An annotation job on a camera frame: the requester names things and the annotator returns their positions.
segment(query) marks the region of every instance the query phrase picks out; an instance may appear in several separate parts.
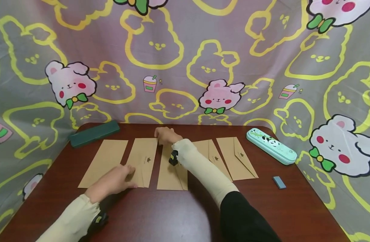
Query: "brown envelope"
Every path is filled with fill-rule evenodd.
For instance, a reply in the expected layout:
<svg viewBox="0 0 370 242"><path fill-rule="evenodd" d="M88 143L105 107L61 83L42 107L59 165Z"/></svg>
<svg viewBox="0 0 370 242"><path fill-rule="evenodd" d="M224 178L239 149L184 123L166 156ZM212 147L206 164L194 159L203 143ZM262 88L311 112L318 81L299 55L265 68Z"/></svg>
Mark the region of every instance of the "brown envelope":
<svg viewBox="0 0 370 242"><path fill-rule="evenodd" d="M237 137L217 138L234 181L259 178Z"/></svg>
<svg viewBox="0 0 370 242"><path fill-rule="evenodd" d="M211 161L211 163L215 164L215 166L230 180L232 181L231 175L223 162L223 159L220 157L220 154L213 143L213 140L203 140L203 141L196 141L193 142L196 146L198 152L200 152L203 156Z"/></svg>
<svg viewBox="0 0 370 242"><path fill-rule="evenodd" d="M121 163L127 140L103 140L78 188L88 188L114 166Z"/></svg>
<svg viewBox="0 0 370 242"><path fill-rule="evenodd" d="M134 139L133 147L131 148L126 165L131 165L136 168L131 181L137 183L139 188L149 187L156 150L156 138Z"/></svg>
<svg viewBox="0 0 370 242"><path fill-rule="evenodd" d="M159 166L157 190L188 190L188 171L179 163L172 166L169 163L172 153L170 145L164 145Z"/></svg>

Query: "blue eraser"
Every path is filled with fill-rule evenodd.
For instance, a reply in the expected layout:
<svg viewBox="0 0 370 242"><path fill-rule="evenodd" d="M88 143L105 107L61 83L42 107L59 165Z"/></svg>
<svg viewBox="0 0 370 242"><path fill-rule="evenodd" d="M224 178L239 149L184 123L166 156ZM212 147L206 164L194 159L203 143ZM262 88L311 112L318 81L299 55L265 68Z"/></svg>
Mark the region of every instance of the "blue eraser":
<svg viewBox="0 0 370 242"><path fill-rule="evenodd" d="M274 176L272 179L274 179L276 185L279 187L279 189L285 189L286 185L284 185L284 182L279 176Z"/></svg>

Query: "white bunny cartoon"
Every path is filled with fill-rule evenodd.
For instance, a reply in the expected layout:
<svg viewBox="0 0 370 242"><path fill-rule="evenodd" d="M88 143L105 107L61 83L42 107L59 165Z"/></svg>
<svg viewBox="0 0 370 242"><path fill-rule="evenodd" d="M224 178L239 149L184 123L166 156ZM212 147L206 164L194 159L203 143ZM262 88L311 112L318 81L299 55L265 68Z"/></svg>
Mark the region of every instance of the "white bunny cartoon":
<svg viewBox="0 0 370 242"><path fill-rule="evenodd" d="M310 0L307 12L314 18L307 23L309 30L322 34L331 26L350 25L370 10L370 0Z"/></svg>
<svg viewBox="0 0 370 242"><path fill-rule="evenodd" d="M313 131L309 153L323 170L350 177L370 175L370 137L354 133L355 129L354 120L336 114Z"/></svg>
<svg viewBox="0 0 370 242"><path fill-rule="evenodd" d="M87 102L96 92L96 82L88 76L89 67L81 62L64 66L56 60L45 67L56 101L71 109L75 102Z"/></svg>

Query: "metal tin pencil case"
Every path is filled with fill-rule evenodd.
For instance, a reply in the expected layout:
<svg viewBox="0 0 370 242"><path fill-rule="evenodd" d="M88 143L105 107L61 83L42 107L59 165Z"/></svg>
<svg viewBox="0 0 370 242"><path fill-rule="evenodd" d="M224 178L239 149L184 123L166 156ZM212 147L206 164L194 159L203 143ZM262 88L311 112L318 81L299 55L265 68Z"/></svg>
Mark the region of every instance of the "metal tin pencil case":
<svg viewBox="0 0 370 242"><path fill-rule="evenodd" d="M284 165L291 165L295 163L297 154L294 150L280 143L258 128L252 128L247 132L246 136L247 140L254 143L257 147L264 150L267 154L274 157L280 163Z"/></svg>

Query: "cartoon print fabric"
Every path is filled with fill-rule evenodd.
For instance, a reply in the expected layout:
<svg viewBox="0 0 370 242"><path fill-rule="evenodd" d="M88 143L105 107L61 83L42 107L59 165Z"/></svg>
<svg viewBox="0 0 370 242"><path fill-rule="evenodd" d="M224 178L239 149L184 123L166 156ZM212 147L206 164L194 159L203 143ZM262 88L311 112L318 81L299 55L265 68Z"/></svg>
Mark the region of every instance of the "cartoon print fabric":
<svg viewBox="0 0 370 242"><path fill-rule="evenodd" d="M0 233L111 120L265 126L370 242L370 0L0 1Z"/></svg>
<svg viewBox="0 0 370 242"><path fill-rule="evenodd" d="M351 177L370 175L370 137L355 130L354 120L334 115L313 131L310 155L327 172L335 170Z"/></svg>
<svg viewBox="0 0 370 242"><path fill-rule="evenodd" d="M307 12L313 16L307 23L309 30L322 34L331 26L350 25L370 9L370 0L310 0Z"/></svg>
<svg viewBox="0 0 370 242"><path fill-rule="evenodd" d="M211 81L198 102L200 107L205 109L205 114L223 114L239 102L240 91L243 88L244 83L227 86L227 82L223 79Z"/></svg>
<svg viewBox="0 0 370 242"><path fill-rule="evenodd" d="M163 7L168 0L114 0L114 2L119 5L129 4L135 7L140 15L147 15L149 8L157 9Z"/></svg>
<svg viewBox="0 0 370 242"><path fill-rule="evenodd" d="M56 60L45 67L57 102L71 109L75 102L87 102L96 92L96 82L88 76L89 67L81 62L64 66Z"/></svg>

